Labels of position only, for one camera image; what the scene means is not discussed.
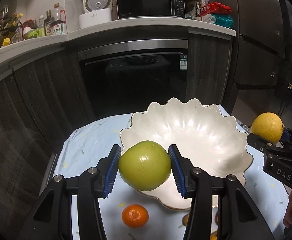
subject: lemon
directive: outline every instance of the lemon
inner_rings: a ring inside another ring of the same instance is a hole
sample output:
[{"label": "lemon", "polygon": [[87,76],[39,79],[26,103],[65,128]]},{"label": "lemon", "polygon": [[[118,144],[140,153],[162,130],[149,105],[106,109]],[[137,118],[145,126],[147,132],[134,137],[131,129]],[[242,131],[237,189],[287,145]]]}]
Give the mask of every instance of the lemon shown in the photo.
[{"label": "lemon", "polygon": [[259,115],[251,125],[251,132],[273,143],[277,143],[284,130],[284,124],[279,116],[274,113]]}]

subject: soy sauce bottle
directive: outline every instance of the soy sauce bottle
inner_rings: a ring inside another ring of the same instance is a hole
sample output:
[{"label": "soy sauce bottle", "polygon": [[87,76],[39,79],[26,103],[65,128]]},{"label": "soy sauce bottle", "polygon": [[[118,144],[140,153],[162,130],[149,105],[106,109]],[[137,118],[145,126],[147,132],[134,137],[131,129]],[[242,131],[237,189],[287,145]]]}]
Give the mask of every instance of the soy sauce bottle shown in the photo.
[{"label": "soy sauce bottle", "polygon": [[51,21],[52,35],[67,34],[65,10],[59,6],[59,3],[54,5]]}]

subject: bottle label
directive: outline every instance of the bottle label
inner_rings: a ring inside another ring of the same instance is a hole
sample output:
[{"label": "bottle label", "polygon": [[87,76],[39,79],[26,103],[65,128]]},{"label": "bottle label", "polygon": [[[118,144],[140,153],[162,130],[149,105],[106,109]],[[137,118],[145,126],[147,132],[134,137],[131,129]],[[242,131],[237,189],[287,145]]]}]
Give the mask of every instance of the bottle label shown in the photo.
[{"label": "bottle label", "polygon": [[67,34],[66,23],[56,24],[51,29],[52,29],[52,35]]},{"label": "bottle label", "polygon": [[45,23],[46,36],[52,35],[50,24],[51,24],[51,21]]}]

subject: table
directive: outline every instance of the table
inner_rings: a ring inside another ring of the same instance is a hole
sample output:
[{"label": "table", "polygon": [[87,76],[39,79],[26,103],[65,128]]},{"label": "table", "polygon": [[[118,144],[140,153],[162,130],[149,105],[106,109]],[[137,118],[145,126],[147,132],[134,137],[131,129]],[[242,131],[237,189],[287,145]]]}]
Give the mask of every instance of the table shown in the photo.
[{"label": "table", "polygon": [[[221,105],[218,107],[224,116],[229,115]],[[75,130],[64,143],[54,175],[62,174],[65,178],[77,176],[96,166],[100,158],[108,156],[114,144],[122,147],[119,133],[130,127],[131,117],[132,114],[110,116]],[[239,124],[237,128],[244,131]],[[249,145],[246,149],[253,156],[253,163],[244,173],[247,180],[245,188],[275,239],[280,239],[283,236],[282,220],[288,204],[288,194],[281,182],[262,171],[263,153]],[[148,210],[149,221],[145,226],[131,229],[122,222],[122,210],[130,204],[140,204]],[[99,206],[108,240],[183,239],[185,227],[182,226],[182,217],[188,212],[169,210],[157,200],[141,195],[125,184],[119,174],[112,193],[107,199],[99,199]],[[72,228],[73,239],[78,240],[77,196],[72,197]]]}]

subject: microwave door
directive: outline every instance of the microwave door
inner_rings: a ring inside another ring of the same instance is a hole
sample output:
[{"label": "microwave door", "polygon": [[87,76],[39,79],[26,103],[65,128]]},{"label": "microwave door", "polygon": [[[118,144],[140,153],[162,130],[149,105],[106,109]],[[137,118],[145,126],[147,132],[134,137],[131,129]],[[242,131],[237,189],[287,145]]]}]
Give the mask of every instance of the microwave door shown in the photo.
[{"label": "microwave door", "polygon": [[174,0],[117,0],[118,18],[174,16]]},{"label": "microwave door", "polygon": [[142,0],[143,16],[171,16],[170,0]]}]

